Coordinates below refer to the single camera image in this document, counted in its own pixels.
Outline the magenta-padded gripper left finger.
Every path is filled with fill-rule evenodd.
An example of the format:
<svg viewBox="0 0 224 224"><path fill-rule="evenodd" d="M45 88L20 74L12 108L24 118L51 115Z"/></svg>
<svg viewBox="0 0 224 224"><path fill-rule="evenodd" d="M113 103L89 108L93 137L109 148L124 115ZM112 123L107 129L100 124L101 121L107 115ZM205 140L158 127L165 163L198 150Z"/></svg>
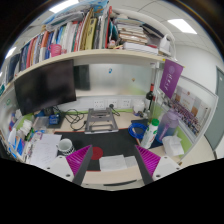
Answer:
<svg viewBox="0 0 224 224"><path fill-rule="evenodd" d="M45 170L76 185L81 185L92 155L93 147L88 145L68 156L57 156Z"/></svg>

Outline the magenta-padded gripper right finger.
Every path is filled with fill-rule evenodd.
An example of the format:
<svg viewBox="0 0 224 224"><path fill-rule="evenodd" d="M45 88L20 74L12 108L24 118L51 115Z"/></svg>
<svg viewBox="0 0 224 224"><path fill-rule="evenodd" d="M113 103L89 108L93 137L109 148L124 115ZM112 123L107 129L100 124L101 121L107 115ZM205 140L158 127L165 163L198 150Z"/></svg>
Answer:
<svg viewBox="0 0 224 224"><path fill-rule="evenodd" d="M160 157L139 145L135 146L134 154L145 185L181 169L170 157Z"/></svg>

